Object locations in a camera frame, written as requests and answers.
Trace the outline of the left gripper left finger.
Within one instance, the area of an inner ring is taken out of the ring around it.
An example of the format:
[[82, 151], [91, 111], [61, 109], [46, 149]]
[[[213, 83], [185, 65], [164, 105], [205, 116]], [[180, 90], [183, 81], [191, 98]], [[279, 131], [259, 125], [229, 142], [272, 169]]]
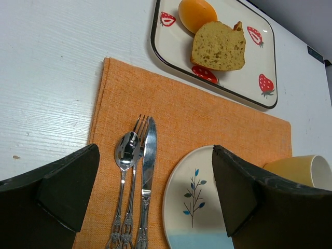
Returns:
[[99, 167], [90, 144], [1, 181], [1, 248], [72, 248]]

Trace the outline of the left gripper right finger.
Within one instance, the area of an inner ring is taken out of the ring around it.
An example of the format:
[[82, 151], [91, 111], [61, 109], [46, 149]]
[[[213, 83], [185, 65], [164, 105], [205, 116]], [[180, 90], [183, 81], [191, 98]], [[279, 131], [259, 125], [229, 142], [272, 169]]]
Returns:
[[331, 248], [331, 191], [277, 176], [220, 145], [212, 166], [235, 248]]

